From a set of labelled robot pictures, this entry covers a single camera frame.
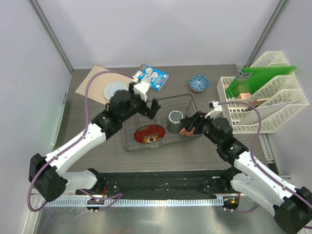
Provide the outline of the white plate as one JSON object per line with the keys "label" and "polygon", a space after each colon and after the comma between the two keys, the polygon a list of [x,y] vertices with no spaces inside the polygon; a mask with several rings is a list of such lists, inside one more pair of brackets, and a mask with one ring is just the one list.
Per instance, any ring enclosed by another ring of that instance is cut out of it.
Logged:
{"label": "white plate", "polygon": [[107,100],[110,100],[111,97],[113,97],[114,94],[120,90],[126,90],[127,91],[128,85],[121,82],[121,81],[113,81],[113,82],[111,82],[105,86],[104,91],[103,91],[103,95]]}

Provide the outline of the pink mug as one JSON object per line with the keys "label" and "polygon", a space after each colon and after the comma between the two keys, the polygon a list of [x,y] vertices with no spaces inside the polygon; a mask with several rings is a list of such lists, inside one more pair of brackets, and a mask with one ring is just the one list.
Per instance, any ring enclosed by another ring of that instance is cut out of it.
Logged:
{"label": "pink mug", "polygon": [[179,134],[181,136],[193,137],[195,135],[194,130],[195,130],[195,127],[193,127],[192,130],[190,130],[190,131],[187,131],[186,128],[182,128],[180,130]]}

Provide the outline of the dark red plate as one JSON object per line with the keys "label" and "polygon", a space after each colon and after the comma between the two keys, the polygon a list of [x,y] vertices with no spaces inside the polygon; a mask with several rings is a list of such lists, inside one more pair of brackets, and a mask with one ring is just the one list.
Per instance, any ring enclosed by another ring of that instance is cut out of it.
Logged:
{"label": "dark red plate", "polygon": [[134,140],[142,144],[152,144],[161,140],[166,134],[163,126],[148,124],[138,128],[134,133]]}

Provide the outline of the blue red patterned bowl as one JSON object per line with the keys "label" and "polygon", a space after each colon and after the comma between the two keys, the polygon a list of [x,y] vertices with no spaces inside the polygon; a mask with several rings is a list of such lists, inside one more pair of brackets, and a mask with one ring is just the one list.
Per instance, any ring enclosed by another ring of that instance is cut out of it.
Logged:
{"label": "blue red patterned bowl", "polygon": [[194,92],[204,92],[209,85],[209,80],[203,75],[194,75],[189,79],[189,86]]}

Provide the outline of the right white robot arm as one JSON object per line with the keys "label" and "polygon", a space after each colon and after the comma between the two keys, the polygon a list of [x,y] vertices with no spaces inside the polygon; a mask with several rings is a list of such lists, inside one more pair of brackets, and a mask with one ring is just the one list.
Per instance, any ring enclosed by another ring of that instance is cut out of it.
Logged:
{"label": "right white robot arm", "polygon": [[237,140],[226,118],[206,117],[202,112],[181,120],[183,128],[202,134],[217,146],[218,155],[231,165],[220,187],[230,193],[243,193],[266,209],[276,224],[288,234],[297,234],[312,220],[312,193],[297,188],[256,159],[250,149]]}

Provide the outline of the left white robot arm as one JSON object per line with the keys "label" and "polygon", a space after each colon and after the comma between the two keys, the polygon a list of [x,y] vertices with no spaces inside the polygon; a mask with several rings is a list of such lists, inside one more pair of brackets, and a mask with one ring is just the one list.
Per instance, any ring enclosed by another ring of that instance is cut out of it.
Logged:
{"label": "left white robot arm", "polygon": [[45,156],[32,156],[29,182],[47,202],[60,197],[66,189],[87,189],[100,194],[104,183],[95,172],[86,170],[68,173],[68,169],[91,149],[104,143],[122,129],[123,123],[136,114],[153,119],[160,109],[157,99],[147,105],[147,93],[151,84],[132,82],[128,90],[118,90],[110,98],[108,108],[98,114],[85,129],[57,150]]}

